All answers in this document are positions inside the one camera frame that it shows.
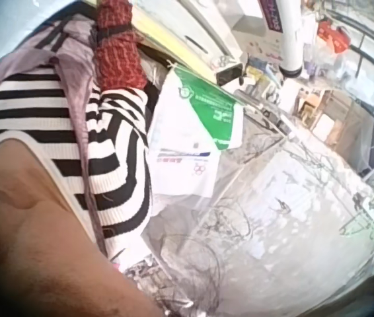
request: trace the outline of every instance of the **striped shirt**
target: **striped shirt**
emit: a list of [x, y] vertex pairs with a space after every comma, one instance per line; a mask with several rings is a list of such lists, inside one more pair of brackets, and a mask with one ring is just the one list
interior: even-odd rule
[[[146, 103], [147, 95], [137, 88], [100, 92], [93, 85], [87, 104], [89, 183], [110, 258], [141, 233], [149, 218]], [[79, 148], [52, 66], [0, 84], [0, 141], [10, 138], [25, 142], [37, 155], [94, 240]]]

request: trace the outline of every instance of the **white shopping bag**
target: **white shopping bag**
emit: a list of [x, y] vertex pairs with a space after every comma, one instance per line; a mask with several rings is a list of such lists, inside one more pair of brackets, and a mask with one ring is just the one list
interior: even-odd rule
[[149, 153], [154, 194], [211, 197], [220, 152], [200, 154], [157, 151]]
[[241, 146], [243, 107], [219, 87], [176, 66], [153, 114], [149, 148], [208, 153]]

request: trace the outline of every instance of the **person's arm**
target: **person's arm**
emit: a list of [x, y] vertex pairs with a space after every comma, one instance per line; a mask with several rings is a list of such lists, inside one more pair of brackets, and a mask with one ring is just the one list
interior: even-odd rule
[[37, 158], [0, 144], [0, 302], [17, 316], [161, 317], [99, 252]]
[[106, 164], [91, 164], [100, 177], [91, 188], [112, 258], [139, 236], [150, 217], [145, 111], [147, 79], [141, 68], [127, 0], [104, 0], [98, 9], [98, 83], [89, 104], [89, 158], [106, 153]]

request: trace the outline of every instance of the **plastic bag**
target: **plastic bag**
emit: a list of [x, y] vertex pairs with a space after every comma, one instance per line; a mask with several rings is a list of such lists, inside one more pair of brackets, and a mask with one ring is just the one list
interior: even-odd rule
[[241, 146], [243, 107], [219, 87], [176, 66], [155, 108], [149, 148], [208, 153]]

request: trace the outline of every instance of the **strap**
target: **strap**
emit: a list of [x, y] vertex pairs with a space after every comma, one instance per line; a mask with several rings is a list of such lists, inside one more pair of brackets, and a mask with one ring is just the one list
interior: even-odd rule
[[133, 27], [131, 23], [113, 26], [112, 28], [103, 28], [101, 30], [97, 31], [97, 44], [100, 45], [101, 41], [103, 41], [105, 38], [110, 38], [113, 35], [117, 35], [120, 33], [124, 33], [126, 31], [132, 30]]

